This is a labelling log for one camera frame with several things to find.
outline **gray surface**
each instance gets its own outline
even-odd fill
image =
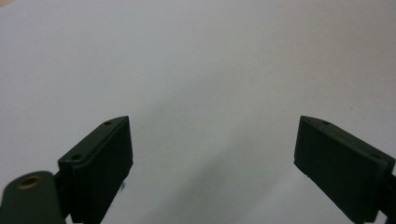
[[[16,1],[0,188],[128,115],[135,165],[103,223],[349,223],[293,165],[298,121],[396,157],[395,36],[394,1]]]

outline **white surface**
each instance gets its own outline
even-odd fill
[[[128,115],[134,167],[103,223],[350,223],[293,165],[299,117],[396,157],[395,71],[394,1],[16,1],[0,188]]]

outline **black object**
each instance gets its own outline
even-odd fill
[[[301,117],[295,165],[355,223],[396,220],[395,160],[328,121]]]
[[[7,185],[1,224],[99,224],[133,165],[128,117],[111,119],[58,161],[60,172],[35,172]]]

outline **black plastic part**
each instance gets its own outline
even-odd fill
[[[301,117],[296,166],[355,223],[373,222],[395,160],[328,121]]]
[[[58,161],[57,174],[63,215],[70,212],[74,222],[98,224],[116,196],[133,165],[128,117],[111,119],[73,147]]]
[[[9,183],[0,223],[63,224],[55,182],[50,172],[34,172]]]

